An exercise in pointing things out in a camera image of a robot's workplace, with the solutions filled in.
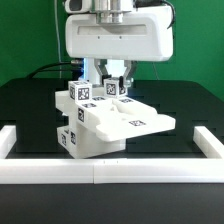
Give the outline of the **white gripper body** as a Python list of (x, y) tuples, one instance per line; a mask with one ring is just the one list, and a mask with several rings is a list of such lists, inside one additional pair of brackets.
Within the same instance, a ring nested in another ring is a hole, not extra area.
[(125, 13), (121, 24), (97, 24), (95, 14), (71, 15), (66, 21), (70, 57), (167, 61), (173, 54), (169, 6)]

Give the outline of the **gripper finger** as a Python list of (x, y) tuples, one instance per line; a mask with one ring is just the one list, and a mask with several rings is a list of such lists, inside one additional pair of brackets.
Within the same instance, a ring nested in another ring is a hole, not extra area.
[(133, 83), (133, 75), (137, 68), (137, 62), (125, 60), (124, 67), (124, 74), (119, 77), (119, 86), (129, 88), (132, 86)]
[(106, 68), (107, 60), (106, 59), (95, 59), (94, 60), (94, 66), (101, 77), (101, 79), (108, 78), (109, 73)]

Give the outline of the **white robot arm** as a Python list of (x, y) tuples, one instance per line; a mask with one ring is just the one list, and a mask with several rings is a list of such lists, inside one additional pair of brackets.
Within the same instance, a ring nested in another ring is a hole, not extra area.
[(168, 0), (65, 0), (66, 51), (87, 60), (86, 79), (131, 83), (139, 61), (173, 55), (175, 8)]

